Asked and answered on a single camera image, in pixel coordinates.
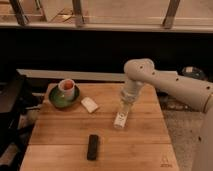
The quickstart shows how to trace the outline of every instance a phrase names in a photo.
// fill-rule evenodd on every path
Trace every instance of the dark background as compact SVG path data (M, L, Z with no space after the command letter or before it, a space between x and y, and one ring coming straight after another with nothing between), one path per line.
M128 59L157 69L195 66L213 73L213 34L0 29L1 73L10 68L123 72Z

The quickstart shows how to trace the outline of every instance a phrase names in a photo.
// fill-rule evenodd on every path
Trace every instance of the wood grain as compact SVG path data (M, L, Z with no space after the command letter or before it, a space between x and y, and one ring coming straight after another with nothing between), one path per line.
M101 144L170 143L162 119L128 119L124 131L116 130L113 120L38 120L30 144L87 144L90 134L99 135Z
M171 145L101 145L96 161L86 160L86 145L33 145L22 171L178 171Z
M66 109L56 109L48 100L50 90L56 86L49 86L39 119L60 118L88 118L86 109L80 104L82 98L88 96L98 105L99 109L93 113L96 118L115 118L120 104L119 93L123 84L78 84L80 97L77 102ZM146 85L142 88L141 96L131 109L130 118L162 118L162 112L153 87Z
M77 84L81 95L64 110L48 94L30 138L21 171L178 171L155 89L142 88L124 130L113 127L123 84ZM89 114L80 104L92 98L100 108ZM86 159L90 134L100 137L98 158Z

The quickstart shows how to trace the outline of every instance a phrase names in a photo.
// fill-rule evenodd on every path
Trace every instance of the white block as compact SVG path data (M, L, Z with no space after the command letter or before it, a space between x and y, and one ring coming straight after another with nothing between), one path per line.
M83 100L81 100L81 104L87 109L87 111L89 113L94 112L96 109L98 109L98 105L94 102L94 100L92 100L89 97L85 97L83 98Z

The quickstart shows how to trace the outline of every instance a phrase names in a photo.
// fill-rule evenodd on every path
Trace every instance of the small white object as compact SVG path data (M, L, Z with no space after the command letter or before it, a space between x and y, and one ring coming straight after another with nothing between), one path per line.
M186 72L191 73L193 71L193 67L186 67Z
M126 124L127 115L118 112L114 121L114 127L117 129L123 129Z
M98 105L89 97L85 97L83 100L81 100L81 104L87 109L89 113L92 113L98 109Z

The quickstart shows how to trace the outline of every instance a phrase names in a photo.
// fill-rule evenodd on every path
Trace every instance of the floor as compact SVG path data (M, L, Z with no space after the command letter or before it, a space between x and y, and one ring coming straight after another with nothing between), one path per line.
M14 21L10 5L0 0L0 22ZM54 22L73 23L71 0L40 0L38 10L35 0L20 0L30 21L53 22L63 10L60 19ZM86 23L90 24L162 24L169 0L81 0ZM174 21L176 25L213 25L213 2L210 0L182 0Z

